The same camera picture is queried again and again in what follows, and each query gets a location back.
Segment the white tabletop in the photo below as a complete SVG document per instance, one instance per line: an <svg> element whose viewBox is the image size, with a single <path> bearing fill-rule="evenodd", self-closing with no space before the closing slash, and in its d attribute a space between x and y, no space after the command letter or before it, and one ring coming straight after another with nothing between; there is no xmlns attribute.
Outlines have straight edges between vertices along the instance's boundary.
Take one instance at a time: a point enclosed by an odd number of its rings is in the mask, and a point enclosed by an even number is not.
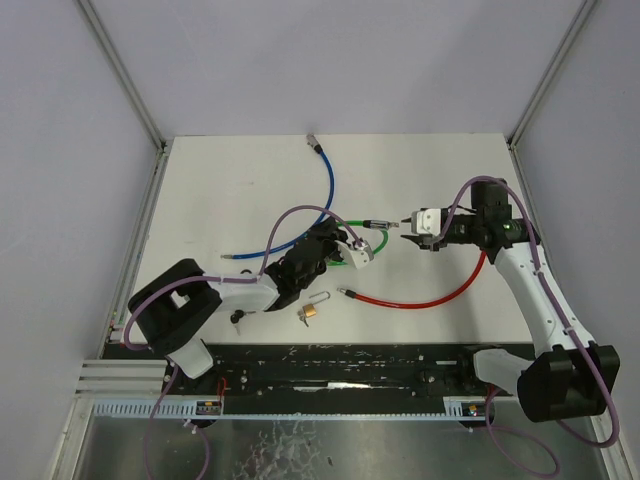
<svg viewBox="0 0 640 480"><path fill-rule="evenodd" d="M420 207L446 207L466 180L481 174L505 178L520 193L500 134L321 135L318 140L335 172L332 210L345 220L399 221ZM176 138L134 291L183 258L194 258L208 274L257 271L261 259L223 260L220 255L264 250L280 214L299 204L323 206L328 185L326 168L304 136ZM463 205L469 203L467 194ZM290 216L276 235L278 244L304 232L316 216ZM379 232L358 231L378 244ZM206 343L531 340L511 292L488 262L462 296L428 310L375 307L336 291L349 287L383 299L427 301L460 286L478 260L474 246L425 252L400 233L409 233L408 226L390 231L387 248L365 269L332 267L302 292L299 302L245 317L241 335L228 312L214 313L199 335ZM296 312L309 295L324 290L331 299L318 305L307 328ZM145 342L137 326L131 340Z"/></svg>

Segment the gray wall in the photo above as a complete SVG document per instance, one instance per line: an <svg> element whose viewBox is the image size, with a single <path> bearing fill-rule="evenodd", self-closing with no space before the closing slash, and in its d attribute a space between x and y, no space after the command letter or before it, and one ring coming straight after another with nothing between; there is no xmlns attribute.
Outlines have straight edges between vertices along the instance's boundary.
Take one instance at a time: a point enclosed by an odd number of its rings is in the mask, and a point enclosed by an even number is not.
<svg viewBox="0 0 640 480"><path fill-rule="evenodd" d="M95 0L167 137L509 132L580 0Z"/></svg>
<svg viewBox="0 0 640 480"><path fill-rule="evenodd" d="M640 3L601 2L520 153L569 301L622 357L615 399L640 461Z"/></svg>
<svg viewBox="0 0 640 480"><path fill-rule="evenodd" d="M0 14L0 476L41 479L154 150L71 0Z"/></svg>

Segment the blue cable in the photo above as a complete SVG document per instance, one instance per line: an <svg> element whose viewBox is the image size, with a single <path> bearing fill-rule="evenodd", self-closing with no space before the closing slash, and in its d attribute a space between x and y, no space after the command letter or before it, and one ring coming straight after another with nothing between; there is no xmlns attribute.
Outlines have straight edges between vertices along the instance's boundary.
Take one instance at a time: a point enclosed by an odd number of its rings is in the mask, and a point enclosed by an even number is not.
<svg viewBox="0 0 640 480"><path fill-rule="evenodd" d="M329 210L331 208L331 203L333 202L333 190L335 188L335 179L333 178L333 169L331 168L331 163L329 162L327 155L324 153L323 150L320 150L319 155L322 157L322 160L324 160L324 164L327 166L327 171L329 172L329 198L327 199L327 204L324 206L324 208ZM321 213L313 224L317 225L322 221L323 218L324 218L324 213ZM290 242L284 243L278 247L273 247L269 251L269 254L281 252L282 250L285 250L289 247L293 247L298 240L300 240L301 238L304 238L305 234L306 232L300 235L299 237L294 238ZM231 258L232 260L245 260L247 258L264 257L265 253L266 252L262 251L262 252L254 252L254 253L241 253L241 254L230 255L230 256L223 255L222 257Z"/></svg>

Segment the purple cable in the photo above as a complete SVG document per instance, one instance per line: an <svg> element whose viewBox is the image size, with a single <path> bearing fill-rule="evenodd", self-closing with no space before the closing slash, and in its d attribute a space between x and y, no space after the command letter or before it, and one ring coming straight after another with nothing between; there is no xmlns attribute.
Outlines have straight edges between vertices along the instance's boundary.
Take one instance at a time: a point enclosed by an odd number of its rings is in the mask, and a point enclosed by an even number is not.
<svg viewBox="0 0 640 480"><path fill-rule="evenodd" d="M559 473L560 473L560 460L558 460L558 457L556 456L555 453L553 453L553 450L551 450L551 447L549 447L547 444L543 443L542 440L540 440L539 438L534 437L533 435L531 435L530 433L527 433L523 430L518 430L517 428L511 428L511 427L499 427L499 426L494 426L491 425L491 419L490 419L490 409L491 409L491 403L493 402L493 399L496 397L496 395L498 395L498 393L500 393L502 390L500 388L495 388L493 390L493 392L491 392L491 394L487 397L487 400L485 402L485 424L487 425L487 431L489 432L489 436L491 437L491 440L493 440L493 443L495 444L496 447L498 447L498 450L500 450L500 452L507 457L507 460L509 460L511 463L513 463L516 467L518 467L521 470L524 470L525 472L538 477L538 478L554 478L556 477ZM556 468L553 470L553 472L551 473L542 473L542 472L536 472L535 470L531 470L529 467L523 465L522 463L518 462L516 459L514 459L511 455L509 455L507 453L507 451L502 447L502 445L500 445L500 443L498 443L498 440L496 439L494 432L506 432L506 433L511 433L513 435L518 435L520 437L526 438L528 440L531 440L534 443L537 443L538 445L540 445L551 457L551 459L553 460L553 463L555 463Z"/></svg>
<svg viewBox="0 0 640 480"><path fill-rule="evenodd" d="M171 378L167 382L166 387L164 387L164 390L158 397L158 400L156 400L156 404L153 406L153 409L151 410L151 415L149 415L149 423L147 424L147 429L144 432L144 439L142 440L142 456L144 458L144 469L147 472L148 480L153 480L153 475L151 474L151 465L149 465L149 456L148 456L149 433L151 433L151 424L153 423L153 417L155 417L156 413L158 413L158 409L160 408L160 404L162 403L162 400L167 395L167 392L171 389L173 382L175 382L176 378L178 378L178 372L179 372L179 368L176 365L173 368L173 373L171 374ZM209 468L209 462L211 461L211 448L209 446L209 440L207 439L207 436L204 434L202 429L198 427L195 427L195 429L196 429L196 432L198 432L198 435L200 435L200 438L202 438L204 442L204 453L205 453L204 465L202 466L202 470L200 470L200 473L196 477L196 480L202 480L204 478L205 472L207 471L207 468Z"/></svg>
<svg viewBox="0 0 640 480"><path fill-rule="evenodd" d="M148 345L143 345L143 344L136 345L134 343L131 343L131 340L129 339L129 334L131 333L131 327L133 327L133 324L136 322L136 320L138 319L142 311L145 308L147 308L151 303L153 303L162 295L164 295L165 293L171 292L176 288L181 287L182 285L186 285L188 283L194 283L194 282L256 283L258 279L264 274L264 271L267 268L267 261L269 260L269 252L271 251L271 244L273 243L273 239L276 236L276 231L278 230L278 227L280 226L280 224L285 218L287 218L292 213L298 212L300 210L317 210L318 212L323 212L325 215L335 218L339 223L342 224L342 226L349 232L349 234L351 234L356 245L362 245L362 240L360 240L360 237L358 237L355 230L353 230L353 228L351 228L347 224L347 222L345 222L342 218L340 218L338 215L336 215L332 211L327 210L326 208L317 207L315 205L299 205L297 207L290 208L289 210L284 212L282 215L280 215L280 218L278 218L273 228L271 229L271 234L269 235L269 240L267 242L267 248L265 250L266 253L262 259L262 266L260 267L260 271L258 272L258 275L256 277L222 278L221 279L221 277L208 277L203 275L203 276L197 276L197 277L183 278L181 280L170 283L169 285L165 285L160 290L158 290L153 295L151 295L149 298L147 298L144 302L142 302L140 306L136 308L134 312L131 314L131 318L125 325L124 332L122 335L124 339L124 344L127 346L127 348L129 350L145 350L148 348Z"/></svg>
<svg viewBox="0 0 640 480"><path fill-rule="evenodd" d="M499 179L497 179L495 177L481 175L481 176L478 176L478 177L473 177L472 179L468 180L462 186L462 188L460 189L460 191L456 195L456 198L453 200L453 203L451 204L450 211L451 212L455 212L455 210L458 208L458 205L460 204L460 200L462 199L462 196L464 195L466 190L476 182L492 182L492 183L497 183L498 185L501 185L507 191L509 196L513 199L515 204L518 206L518 209L520 210L520 213L522 215L522 219L524 220L524 224L525 224L525 226L527 228L527 232L529 234L529 247L531 249L531 258L533 259L533 265L534 265L535 269L537 270L537 277L538 277L538 280L540 281L540 285L542 286L542 289L544 290L545 294L549 298L549 301L551 302L551 305L553 306L553 309L558 314L558 317L560 318L560 322L562 323L562 325L566 329L569 337L571 338L571 340L575 344L576 348L578 349L578 351L580 352L580 354L584 358L585 362L587 363L587 366L589 367L589 370L591 370L591 373L593 374L593 377L594 377L596 383L598 384L598 388L600 389L600 392L602 393L604 401L607 404L607 408L609 409L609 415L611 416L611 436L607 440L605 440L604 442L595 442L595 441L592 441L592 440L589 440L589 439L583 437L578 432L576 432L571 427L569 427L562 420L558 420L558 424L563 429L565 429L567 432L569 432L571 435L576 437L578 440L586 443L587 445L590 445L590 446L593 446L593 447L599 447L599 448L607 448L607 447L610 447L610 446L614 445L618 441L618 437L620 435L620 419L618 418L618 412L617 412L616 407L615 407L615 405L613 403L613 398L611 398L611 394L609 393L609 389L607 388L607 385L604 382L604 379L602 378L602 375L598 371L598 367L593 362L593 360L591 359L591 356L589 355L589 352L587 352L587 349L582 345L582 342L580 341L580 338L578 338L578 335L575 333L575 331L571 327L571 323L569 322L569 319L567 318L567 315L562 310L562 307L560 306L560 302L558 302L558 299L556 298L556 296L554 295L553 291L551 290L551 287L549 286L549 283L545 279L544 273L542 271L540 271L542 263L540 262L540 255L538 255L538 248L537 248L536 242L535 242L535 235L534 235L534 231L533 231L533 225L531 224L531 220L529 220L529 217L527 215L527 211L526 211L522 201L518 198L518 196L511 189L511 187L509 187L505 182L503 182L503 181L501 181L501 180L499 180ZM442 231L440 232L440 235L435 237L435 239L433 240L432 243L436 243L436 242L438 242L438 241L440 241L440 240L442 240L444 238L444 235L449 230L449 227L451 226L451 222L452 221L453 221L453 215L448 215L447 216L447 220L445 221L445 223L444 223L444 225L442 227ZM491 431L492 427L490 425L487 425L487 426L489 428L489 431ZM511 463L513 463L514 465L520 466L517 462L515 462L515 460L513 460L508 454L506 454L505 451L502 448L500 448L500 451L507 457L507 459L509 461L511 461Z"/></svg>

